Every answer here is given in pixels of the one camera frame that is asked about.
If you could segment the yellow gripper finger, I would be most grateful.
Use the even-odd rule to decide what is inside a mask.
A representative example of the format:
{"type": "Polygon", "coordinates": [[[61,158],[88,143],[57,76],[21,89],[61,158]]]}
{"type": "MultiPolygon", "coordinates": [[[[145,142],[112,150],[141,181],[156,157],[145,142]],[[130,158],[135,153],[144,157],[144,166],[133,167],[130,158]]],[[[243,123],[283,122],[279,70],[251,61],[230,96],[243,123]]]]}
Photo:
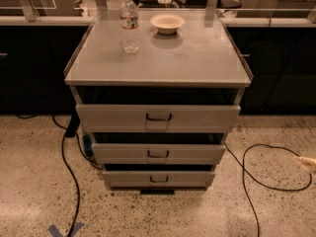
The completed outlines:
{"type": "Polygon", "coordinates": [[[295,156],[295,160],[310,173],[316,173],[316,159],[309,157],[295,156]]]}

